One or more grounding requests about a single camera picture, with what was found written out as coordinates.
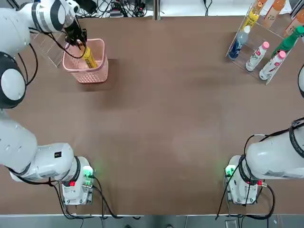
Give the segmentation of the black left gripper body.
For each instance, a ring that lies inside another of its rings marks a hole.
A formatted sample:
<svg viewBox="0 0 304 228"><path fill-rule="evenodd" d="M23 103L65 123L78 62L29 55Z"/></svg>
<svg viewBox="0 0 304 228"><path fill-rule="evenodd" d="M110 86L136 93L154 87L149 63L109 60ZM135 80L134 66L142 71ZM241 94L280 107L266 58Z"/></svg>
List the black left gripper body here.
<svg viewBox="0 0 304 228"><path fill-rule="evenodd" d="M77 38L79 41L81 28L76 19L68 27L64 28L66 38Z"/></svg>

